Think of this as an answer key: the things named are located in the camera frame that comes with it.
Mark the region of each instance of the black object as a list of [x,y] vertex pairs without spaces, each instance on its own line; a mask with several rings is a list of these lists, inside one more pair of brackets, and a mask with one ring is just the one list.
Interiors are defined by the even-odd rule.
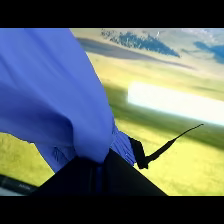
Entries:
[[36,186],[3,175],[0,175],[0,187],[22,195],[29,195],[37,189]]
[[167,149],[169,149],[170,146],[178,138],[180,138],[182,135],[186,134],[187,132],[189,132],[189,131],[191,131],[195,128],[198,128],[201,125],[203,125],[203,124],[200,124],[200,125],[198,125],[194,128],[191,128],[191,129],[185,131],[184,133],[180,134],[178,137],[168,141],[165,145],[163,145],[160,149],[155,151],[150,156],[145,156],[144,149],[143,149],[143,146],[142,146],[141,142],[129,137],[129,140],[131,142],[131,146],[132,146],[132,149],[133,149],[133,152],[134,152],[134,155],[135,155],[135,159],[136,159],[136,162],[137,162],[137,165],[138,165],[139,169],[143,169],[143,168],[148,169],[148,164],[151,161],[156,160],[162,153],[164,153]]
[[44,195],[166,196],[111,149],[102,166],[87,159],[73,159],[31,194]]

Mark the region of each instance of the grass field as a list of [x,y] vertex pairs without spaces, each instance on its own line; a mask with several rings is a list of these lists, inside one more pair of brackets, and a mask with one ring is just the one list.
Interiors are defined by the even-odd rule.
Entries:
[[[97,32],[78,30],[77,35],[92,34],[96,40]],[[224,101],[224,80],[217,80],[212,74],[203,76],[198,70],[150,60],[106,57],[91,51],[87,54],[105,87],[117,126],[140,140],[146,155],[200,122],[128,104],[128,87],[132,81]],[[168,195],[224,195],[224,127],[205,123],[180,138],[148,170],[140,172]],[[33,144],[7,134],[0,134],[0,173],[37,186],[53,175]]]

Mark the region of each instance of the black strap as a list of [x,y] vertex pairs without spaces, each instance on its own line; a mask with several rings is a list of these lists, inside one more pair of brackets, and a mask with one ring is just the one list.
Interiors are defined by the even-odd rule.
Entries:
[[189,131],[191,131],[191,130],[193,130],[195,128],[200,127],[201,125],[203,125],[203,124],[200,124],[200,125],[198,125],[198,126],[196,126],[194,128],[191,128],[191,129],[185,131],[184,133],[180,134],[178,137],[174,138],[173,140],[168,141],[165,145],[163,145],[160,149],[155,151],[150,156],[145,156],[144,149],[143,149],[143,146],[142,146],[141,142],[139,142],[139,141],[129,137],[129,140],[131,142],[131,146],[132,146],[132,149],[133,149],[133,152],[134,152],[134,156],[135,156],[135,159],[136,159],[136,162],[137,162],[137,165],[138,165],[139,169],[143,169],[143,168],[148,169],[148,164],[151,161],[157,159],[162,153],[164,153],[167,149],[169,149],[170,146],[178,138],[180,138],[182,135],[186,134],[187,132],[189,132]]

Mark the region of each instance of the purple cloth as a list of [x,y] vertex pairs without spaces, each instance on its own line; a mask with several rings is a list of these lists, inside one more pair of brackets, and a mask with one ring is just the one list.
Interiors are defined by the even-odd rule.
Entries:
[[110,146],[130,164],[104,88],[69,29],[0,29],[0,132],[33,142],[57,172],[76,155],[102,164]]

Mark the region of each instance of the umbrella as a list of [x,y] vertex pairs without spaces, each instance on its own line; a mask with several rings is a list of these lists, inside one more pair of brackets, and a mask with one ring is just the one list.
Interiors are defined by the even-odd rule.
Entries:
[[34,143],[56,173],[36,194],[63,183],[59,188],[71,194],[116,194],[112,186],[128,192],[141,179],[147,190],[132,183],[135,192],[165,195],[133,168],[146,168],[136,157],[142,145],[116,127],[104,88],[69,29],[0,29],[0,72],[0,132]]

